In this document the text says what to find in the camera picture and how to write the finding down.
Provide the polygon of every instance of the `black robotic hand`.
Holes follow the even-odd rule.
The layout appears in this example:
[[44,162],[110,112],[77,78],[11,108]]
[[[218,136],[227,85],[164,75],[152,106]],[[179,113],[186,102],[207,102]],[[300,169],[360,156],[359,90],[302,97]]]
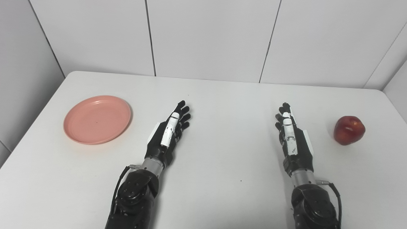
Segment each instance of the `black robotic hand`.
[[[308,134],[297,127],[290,105],[283,103],[276,115],[279,139],[284,152],[284,170],[291,177],[294,190],[291,204],[296,229],[340,229],[341,200],[333,183],[314,178],[313,156]],[[329,185],[338,197],[339,218],[328,192],[318,184]]]
[[[129,165],[120,175],[114,190],[112,205],[105,229],[147,229],[154,200],[158,194],[159,175],[173,160],[174,148],[189,127],[189,107],[178,103],[166,121],[157,128],[147,144],[147,153],[141,166]],[[125,181],[121,180],[130,169]]]
[[280,131],[280,143],[284,152],[284,169],[289,176],[292,172],[302,168],[314,171],[312,154],[307,141],[308,135],[295,123],[294,116],[288,103],[283,103],[276,114],[276,128]]
[[[152,157],[160,160],[164,168],[171,164],[174,148],[181,139],[183,130],[189,127],[188,120],[191,118],[191,114],[188,112],[189,106],[185,106],[185,101],[179,102],[167,120],[157,127],[153,137],[147,144],[145,158]],[[168,126],[169,122],[173,122],[174,125]]]

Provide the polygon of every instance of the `white table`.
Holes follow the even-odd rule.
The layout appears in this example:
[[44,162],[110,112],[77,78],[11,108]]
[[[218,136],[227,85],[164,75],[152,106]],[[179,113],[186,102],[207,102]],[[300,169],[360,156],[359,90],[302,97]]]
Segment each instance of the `white table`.
[[[73,142],[65,115],[95,95],[126,100],[132,122],[111,142]],[[151,228],[294,228],[274,127],[285,101],[308,130],[316,177],[341,193],[343,228],[407,225],[407,124],[382,92],[73,72],[0,169],[0,228],[104,228],[121,171],[142,163],[154,125],[182,99],[193,119],[163,173]],[[332,137],[343,115],[367,129],[349,146]]]

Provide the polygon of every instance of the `red apple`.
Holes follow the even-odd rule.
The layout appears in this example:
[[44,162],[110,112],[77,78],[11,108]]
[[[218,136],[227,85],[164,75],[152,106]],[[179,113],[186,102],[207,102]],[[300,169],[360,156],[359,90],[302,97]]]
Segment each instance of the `red apple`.
[[341,145],[359,141],[365,134],[365,126],[355,116],[343,116],[335,125],[334,138]]

